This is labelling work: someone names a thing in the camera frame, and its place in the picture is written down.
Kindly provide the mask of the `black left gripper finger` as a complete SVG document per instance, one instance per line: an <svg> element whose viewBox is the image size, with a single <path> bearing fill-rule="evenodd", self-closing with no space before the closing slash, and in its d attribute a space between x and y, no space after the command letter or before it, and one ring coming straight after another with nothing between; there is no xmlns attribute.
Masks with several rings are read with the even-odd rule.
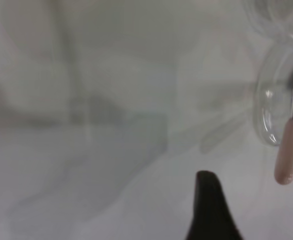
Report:
<svg viewBox="0 0 293 240"><path fill-rule="evenodd" d="M193 216L187 240L241 240L217 175L201 170L195 176Z"/></svg>

